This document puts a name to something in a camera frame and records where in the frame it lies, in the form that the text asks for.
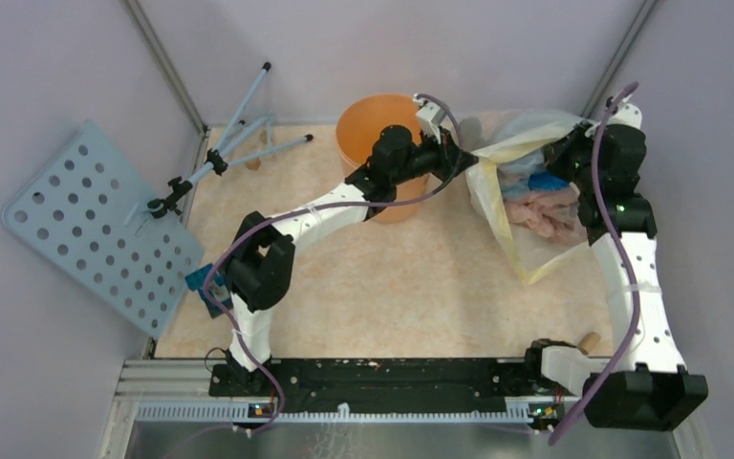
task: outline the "metal stand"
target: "metal stand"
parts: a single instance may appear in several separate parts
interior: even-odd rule
[[[263,78],[266,77],[266,74],[269,72],[270,69],[271,64],[269,62],[263,64],[263,68],[260,70],[260,74],[257,75],[254,83],[252,83],[251,87],[248,89],[248,93],[244,97],[241,104],[238,105],[235,114],[232,116],[232,119],[229,120],[227,127],[221,134],[221,138],[211,150],[206,152],[206,162],[204,163],[204,165],[193,172],[193,174],[190,175],[187,180],[183,180],[181,177],[176,177],[172,179],[167,184],[173,188],[173,192],[171,192],[167,197],[163,199],[156,198],[150,200],[147,203],[147,208],[150,210],[150,213],[151,215],[153,215],[154,218],[162,218],[171,211],[176,213],[177,215],[180,215],[181,211],[178,208],[179,201],[181,201],[184,196],[189,194],[190,191],[198,185],[198,182],[203,179],[203,177],[205,177],[206,174],[208,174],[210,171],[214,171],[218,175],[223,175],[224,172],[226,172],[227,169],[229,169],[231,166],[259,160],[264,156],[268,156],[272,153],[276,153],[280,150],[303,142],[310,142],[313,139],[313,135],[306,134],[299,139],[295,139],[281,145],[272,145],[271,114],[262,116],[255,120],[252,124],[244,127],[246,125],[246,122],[240,120],[240,117],[243,114],[243,111],[246,109],[248,103],[251,101],[252,96],[254,96],[255,91],[257,91],[257,87],[260,86],[260,83],[263,81]],[[245,158],[240,158],[232,162],[227,162],[227,159],[231,156],[235,148],[243,143],[243,141],[245,141],[251,134],[253,134],[254,131],[264,126],[266,128],[267,134],[265,150],[258,151],[254,154],[246,156]]]

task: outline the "blue object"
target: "blue object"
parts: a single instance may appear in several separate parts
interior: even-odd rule
[[[528,195],[530,188],[528,187],[528,179],[523,178],[515,184],[499,185],[502,190],[502,196],[506,201],[522,199]]]
[[[154,219],[156,191],[93,122],[24,187],[4,224],[147,335],[158,338],[204,248],[179,217]]]
[[[533,174],[528,179],[528,187],[536,191],[558,191],[559,189],[564,189],[567,186],[570,186],[570,184],[549,172]]]
[[[209,274],[210,269],[212,269],[212,264],[208,264],[200,268],[198,271],[188,274],[184,278],[184,281],[187,283],[188,289],[192,292],[198,292],[198,295],[201,297],[201,300],[209,311],[209,316],[215,318],[224,312],[221,311],[218,306],[212,304],[212,302],[209,301],[209,298],[207,298],[201,290],[201,286],[204,285],[204,279],[206,279],[206,275]],[[214,296],[218,301],[221,301],[227,309],[232,309],[232,298],[229,296],[227,286],[220,274],[215,273],[212,283],[209,286],[209,290],[211,291],[212,296]]]

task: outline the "plastic bag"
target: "plastic bag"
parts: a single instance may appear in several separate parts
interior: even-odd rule
[[[469,146],[474,147],[472,154],[478,156],[480,161],[465,172],[465,177],[471,193],[471,204],[488,221],[513,269],[525,283],[530,284],[586,250],[588,245],[583,241],[568,246],[562,243],[566,241],[546,239],[533,230],[512,225],[503,194],[505,198],[522,199],[524,192],[529,192],[530,188],[528,183],[524,183],[523,187],[520,179],[514,175],[527,174],[529,180],[543,172],[544,169],[539,167],[544,164],[541,148],[569,134],[583,119],[558,110],[504,112],[495,119],[489,122],[489,118],[485,118],[466,123],[473,127],[473,145]],[[483,135],[477,133],[478,129],[490,131],[487,137],[491,141],[484,141]],[[510,182],[501,182],[500,175],[506,174],[513,178]],[[570,207],[558,209],[555,218],[570,222],[574,221],[576,215]]]

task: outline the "robotic arm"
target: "robotic arm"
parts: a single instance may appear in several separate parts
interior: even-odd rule
[[[289,288],[295,256],[336,230],[378,215],[386,207],[382,203],[395,201],[397,185],[431,173],[444,186],[477,163],[476,157],[462,151],[451,134],[440,128],[442,108],[427,100],[419,100],[419,104],[420,145],[412,142],[412,133],[405,127],[387,126],[373,145],[367,164],[327,194],[300,207],[310,212],[256,232],[222,265],[219,273],[231,293],[241,338],[258,361],[270,358],[272,308]],[[325,208],[332,203],[348,205]],[[259,212],[248,215],[235,239],[265,220]],[[230,344],[229,352],[233,371],[239,375],[256,369],[239,339]]]
[[[382,203],[395,200],[397,185],[432,173],[445,186],[477,163],[476,157],[462,151],[450,133],[440,127],[443,110],[426,100],[417,103],[421,105],[420,145],[413,144],[406,128],[386,127],[367,164],[329,193],[301,207],[309,212],[255,232],[220,267],[219,273],[232,295],[240,338],[258,361],[270,358],[271,315],[289,288],[295,256],[334,231],[380,213],[386,206]],[[617,114],[605,126],[599,165],[603,195],[635,268],[636,287],[626,276],[594,200],[591,136],[600,126],[578,124],[564,139],[546,147],[545,158],[550,173],[573,183],[580,191],[579,217],[604,273],[615,341],[623,340],[629,328],[633,289],[639,290],[642,303],[637,334],[628,352],[584,412],[593,426],[668,430],[706,398],[707,384],[704,376],[687,373],[665,316],[656,272],[657,228],[651,206],[635,193],[637,171],[646,152],[640,122],[639,110],[628,100],[618,105]],[[266,217],[253,212],[244,220],[236,239],[265,221]],[[240,341],[236,337],[229,346],[229,365],[233,374],[245,380],[257,366]],[[565,342],[539,339],[526,352],[526,366],[534,379],[560,383],[581,395],[603,364]]]

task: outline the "gray wall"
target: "gray wall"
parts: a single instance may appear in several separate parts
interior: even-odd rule
[[[255,102],[281,121],[333,121],[377,92],[425,92],[459,113],[579,111],[639,2],[143,0],[210,123]]]
[[[734,5],[664,2],[613,91],[635,79],[666,309],[690,370],[707,376],[714,446],[734,457]]]
[[[1,223],[86,119],[161,191],[197,144],[119,1],[0,1],[0,457],[93,457],[121,362],[142,348]]]

